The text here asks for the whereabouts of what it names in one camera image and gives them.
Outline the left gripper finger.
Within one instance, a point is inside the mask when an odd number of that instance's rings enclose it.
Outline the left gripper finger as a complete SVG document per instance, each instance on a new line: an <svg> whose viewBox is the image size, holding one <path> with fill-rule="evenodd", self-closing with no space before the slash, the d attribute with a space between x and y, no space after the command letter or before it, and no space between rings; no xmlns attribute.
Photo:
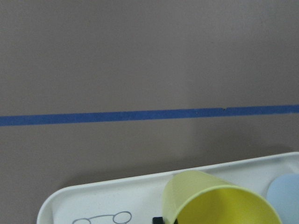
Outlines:
<svg viewBox="0 0 299 224"><path fill-rule="evenodd" d="M175 219L173 222L170 222L164 217L153 217L152 223L153 224L178 224L178 220Z"/></svg>

